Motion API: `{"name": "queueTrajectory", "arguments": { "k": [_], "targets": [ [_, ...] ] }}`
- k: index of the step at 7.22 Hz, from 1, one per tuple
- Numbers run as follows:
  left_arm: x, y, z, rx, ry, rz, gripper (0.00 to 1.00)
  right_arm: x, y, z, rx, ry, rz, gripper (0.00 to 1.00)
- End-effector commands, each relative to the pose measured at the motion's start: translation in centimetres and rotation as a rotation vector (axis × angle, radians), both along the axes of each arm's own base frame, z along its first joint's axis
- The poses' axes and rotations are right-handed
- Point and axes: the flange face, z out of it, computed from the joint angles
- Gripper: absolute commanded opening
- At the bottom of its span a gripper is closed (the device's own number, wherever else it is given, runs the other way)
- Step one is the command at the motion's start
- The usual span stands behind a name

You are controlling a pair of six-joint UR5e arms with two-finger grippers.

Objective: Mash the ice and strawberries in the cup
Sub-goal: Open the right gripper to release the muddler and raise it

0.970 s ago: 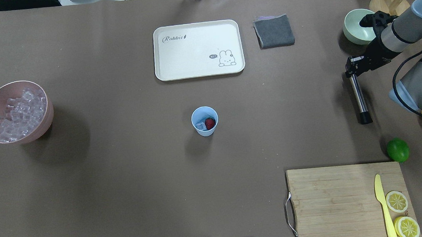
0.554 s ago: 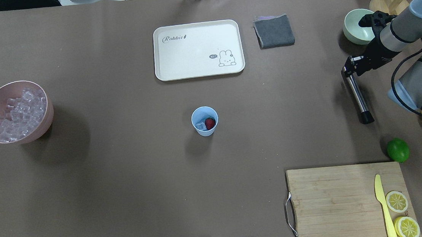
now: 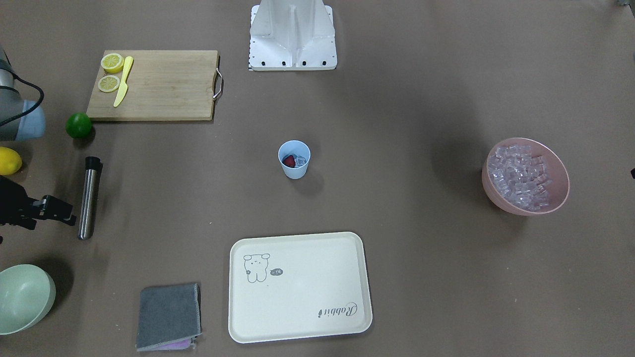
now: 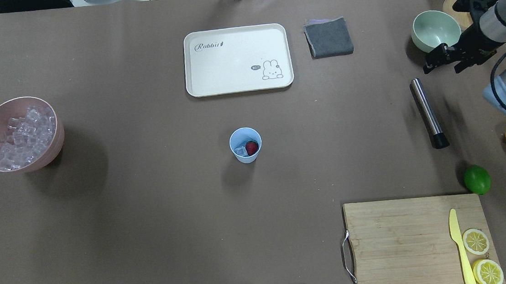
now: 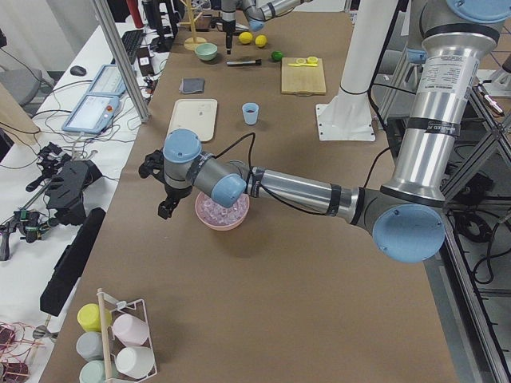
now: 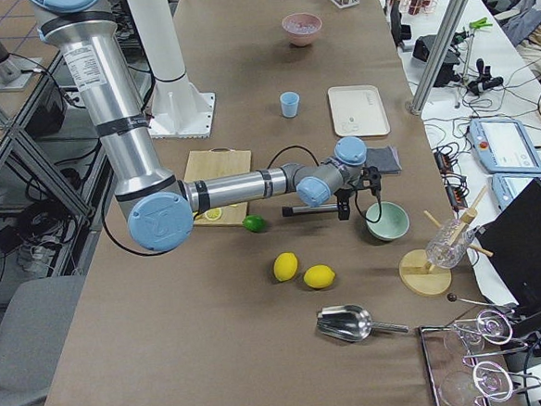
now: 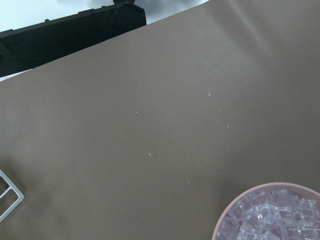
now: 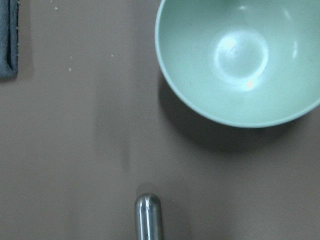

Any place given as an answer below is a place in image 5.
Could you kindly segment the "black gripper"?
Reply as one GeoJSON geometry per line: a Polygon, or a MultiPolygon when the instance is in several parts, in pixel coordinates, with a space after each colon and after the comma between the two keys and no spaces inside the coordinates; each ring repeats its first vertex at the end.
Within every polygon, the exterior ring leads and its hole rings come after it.
{"type": "Polygon", "coordinates": [[[162,219],[169,219],[172,217],[172,213],[179,202],[191,194],[192,187],[187,186],[186,188],[175,188],[169,184],[164,184],[164,190],[167,197],[158,205],[157,214],[162,219]]]}
{"type": "Polygon", "coordinates": [[[226,51],[232,54],[232,37],[236,30],[236,12],[223,12],[223,29],[226,33],[226,51]]]}

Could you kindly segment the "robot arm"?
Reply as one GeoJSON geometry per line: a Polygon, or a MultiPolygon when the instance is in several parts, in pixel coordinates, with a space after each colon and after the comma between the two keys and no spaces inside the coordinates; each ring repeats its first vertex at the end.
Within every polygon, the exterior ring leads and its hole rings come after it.
{"type": "Polygon", "coordinates": [[[264,24],[265,22],[282,17],[297,6],[310,2],[310,0],[280,0],[270,1],[262,6],[257,6],[256,1],[221,0],[220,13],[222,18],[223,31],[225,32],[225,45],[227,54],[232,53],[233,36],[236,30],[236,11],[244,13],[250,26],[254,22],[264,24]]]}
{"type": "Polygon", "coordinates": [[[193,188],[226,208],[243,196],[268,195],[296,210],[361,227],[392,259],[417,263],[432,257],[445,239],[442,175],[480,61],[497,45],[509,16],[507,1],[414,4],[410,40],[424,49],[425,66],[393,175],[378,190],[343,188],[247,162],[222,164],[202,149],[194,132],[180,128],[168,134],[160,156],[167,197],[159,215],[169,218],[193,188]]]}

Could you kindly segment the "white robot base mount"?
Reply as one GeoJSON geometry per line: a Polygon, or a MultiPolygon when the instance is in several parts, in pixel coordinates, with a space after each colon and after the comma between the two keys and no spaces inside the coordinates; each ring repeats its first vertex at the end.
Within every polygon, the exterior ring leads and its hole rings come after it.
{"type": "Polygon", "coordinates": [[[338,94],[316,105],[321,141],[374,141],[369,94],[398,0],[361,1],[338,94]]]}

